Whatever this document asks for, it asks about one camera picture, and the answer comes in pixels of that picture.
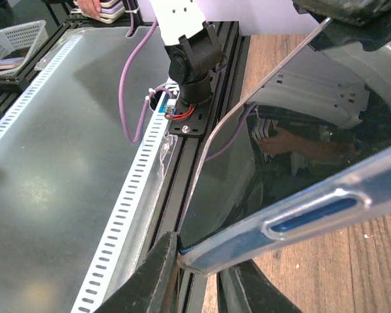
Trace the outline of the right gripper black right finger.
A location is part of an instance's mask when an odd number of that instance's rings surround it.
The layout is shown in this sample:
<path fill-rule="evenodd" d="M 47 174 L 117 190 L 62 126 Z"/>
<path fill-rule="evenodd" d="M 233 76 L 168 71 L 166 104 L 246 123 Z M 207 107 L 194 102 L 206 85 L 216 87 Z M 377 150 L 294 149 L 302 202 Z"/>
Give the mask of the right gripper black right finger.
<path fill-rule="evenodd" d="M 300 312 L 253 260 L 220 271 L 216 287 L 219 312 Z"/>

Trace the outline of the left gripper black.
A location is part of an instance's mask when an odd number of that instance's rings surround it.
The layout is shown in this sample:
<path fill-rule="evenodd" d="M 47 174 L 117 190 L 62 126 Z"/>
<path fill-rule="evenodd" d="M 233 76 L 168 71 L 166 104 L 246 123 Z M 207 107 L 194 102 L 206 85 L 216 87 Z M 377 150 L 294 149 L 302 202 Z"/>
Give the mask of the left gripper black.
<path fill-rule="evenodd" d="M 325 24 L 318 50 L 359 42 L 374 52 L 391 41 L 391 1 L 293 1 L 299 14 Z"/>

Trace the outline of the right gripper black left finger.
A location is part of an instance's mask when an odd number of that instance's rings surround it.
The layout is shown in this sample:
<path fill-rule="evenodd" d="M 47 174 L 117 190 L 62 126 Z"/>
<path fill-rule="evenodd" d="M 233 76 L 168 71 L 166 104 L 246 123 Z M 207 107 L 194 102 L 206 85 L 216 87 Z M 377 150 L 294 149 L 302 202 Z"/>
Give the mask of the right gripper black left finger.
<path fill-rule="evenodd" d="M 179 286 L 177 243 L 177 233 L 163 234 L 133 275 L 96 311 L 175 312 Z"/>

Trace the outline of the black phone table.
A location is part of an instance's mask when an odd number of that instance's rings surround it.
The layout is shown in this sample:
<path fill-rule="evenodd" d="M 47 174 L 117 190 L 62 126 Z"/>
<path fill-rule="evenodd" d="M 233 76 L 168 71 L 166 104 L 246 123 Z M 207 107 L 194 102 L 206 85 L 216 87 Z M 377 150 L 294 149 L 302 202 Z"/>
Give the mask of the black phone table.
<path fill-rule="evenodd" d="M 216 125 L 179 231 L 211 275 L 391 213 L 391 22 L 324 21 Z"/>

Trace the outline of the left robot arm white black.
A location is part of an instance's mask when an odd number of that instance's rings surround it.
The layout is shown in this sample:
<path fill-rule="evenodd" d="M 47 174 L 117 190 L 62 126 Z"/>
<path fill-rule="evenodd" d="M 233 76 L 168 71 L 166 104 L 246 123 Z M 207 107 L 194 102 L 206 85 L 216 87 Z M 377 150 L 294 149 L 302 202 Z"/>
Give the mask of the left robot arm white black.
<path fill-rule="evenodd" d="M 391 1 L 292 1 L 297 14 L 328 26 L 330 47 L 359 42 L 372 52 L 391 40 Z M 209 71 L 225 55 L 209 19 L 238 21 L 247 34 L 263 34 L 263 19 L 285 25 L 291 15 L 277 15 L 282 1 L 151 1 L 166 53 L 169 76 L 179 84 L 182 101 L 202 104 L 210 97 Z"/>

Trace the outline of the person's hand background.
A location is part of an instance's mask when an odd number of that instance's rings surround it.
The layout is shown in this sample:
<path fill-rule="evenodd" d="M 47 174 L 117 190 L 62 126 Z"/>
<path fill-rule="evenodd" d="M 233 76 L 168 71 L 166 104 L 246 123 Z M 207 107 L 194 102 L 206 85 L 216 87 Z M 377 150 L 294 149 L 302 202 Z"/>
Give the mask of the person's hand background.
<path fill-rule="evenodd" d="M 100 0 L 78 0 L 78 7 L 81 11 L 96 20 L 100 19 Z"/>

